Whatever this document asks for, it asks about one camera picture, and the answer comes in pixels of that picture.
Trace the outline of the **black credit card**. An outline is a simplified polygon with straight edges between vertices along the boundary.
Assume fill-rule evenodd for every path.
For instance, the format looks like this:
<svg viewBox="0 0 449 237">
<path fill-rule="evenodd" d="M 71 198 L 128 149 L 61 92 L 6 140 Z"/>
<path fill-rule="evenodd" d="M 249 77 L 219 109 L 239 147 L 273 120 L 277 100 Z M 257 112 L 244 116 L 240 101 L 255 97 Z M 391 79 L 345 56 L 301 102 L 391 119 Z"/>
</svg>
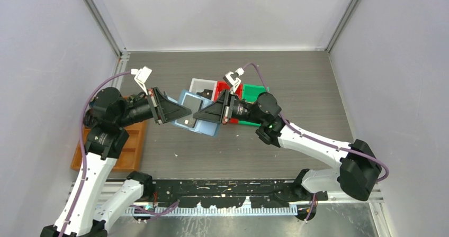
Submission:
<svg viewBox="0 0 449 237">
<path fill-rule="evenodd" d="M 191 114 L 177 119 L 175 123 L 192 129 L 196 124 L 196 119 L 193 117 L 193 114 L 201 109 L 203 100 L 198 97 L 186 95 L 182 105 L 188 108 L 191 111 Z"/>
</svg>

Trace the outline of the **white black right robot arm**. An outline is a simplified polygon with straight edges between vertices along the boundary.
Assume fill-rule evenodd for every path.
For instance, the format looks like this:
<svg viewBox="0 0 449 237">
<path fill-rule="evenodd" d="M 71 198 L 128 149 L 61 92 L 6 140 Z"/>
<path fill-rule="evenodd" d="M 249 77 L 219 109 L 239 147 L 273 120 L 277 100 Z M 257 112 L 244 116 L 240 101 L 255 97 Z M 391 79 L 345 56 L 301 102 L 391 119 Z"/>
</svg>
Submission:
<svg viewBox="0 0 449 237">
<path fill-rule="evenodd" d="M 298 151 L 327 164 L 329 169 L 300 171 L 292 185 L 292 192 L 300 200 L 340 190 L 351 198 L 367 201 L 382 171 L 368 144 L 359 139 L 352 143 L 337 141 L 301 129 L 284 118 L 281 110 L 269 92 L 247 102 L 224 90 L 216 101 L 193 116 L 217 124 L 225 124 L 228 119 L 257 123 L 255 133 L 265 144 Z"/>
</svg>

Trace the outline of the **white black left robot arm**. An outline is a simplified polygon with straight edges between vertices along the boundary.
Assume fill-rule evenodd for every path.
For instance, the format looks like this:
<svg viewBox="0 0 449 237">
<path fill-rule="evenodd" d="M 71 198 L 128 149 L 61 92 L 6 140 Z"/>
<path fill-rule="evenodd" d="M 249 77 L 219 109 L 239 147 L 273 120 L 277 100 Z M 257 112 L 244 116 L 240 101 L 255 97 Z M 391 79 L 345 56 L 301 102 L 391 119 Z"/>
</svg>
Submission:
<svg viewBox="0 0 449 237">
<path fill-rule="evenodd" d="M 69 200 L 42 236 L 107 236 L 113 224 L 135 201 L 152 199 L 152 176 L 133 171 L 122 187 L 103 205 L 98 204 L 103 186 L 115 166 L 129 134 L 127 127 L 148 119 L 168 123 L 191 114 L 191 110 L 171 101 L 158 88 L 123 97 L 114 87 L 101 89 L 82 118 L 89 127 L 82 135 L 82 167 Z"/>
</svg>

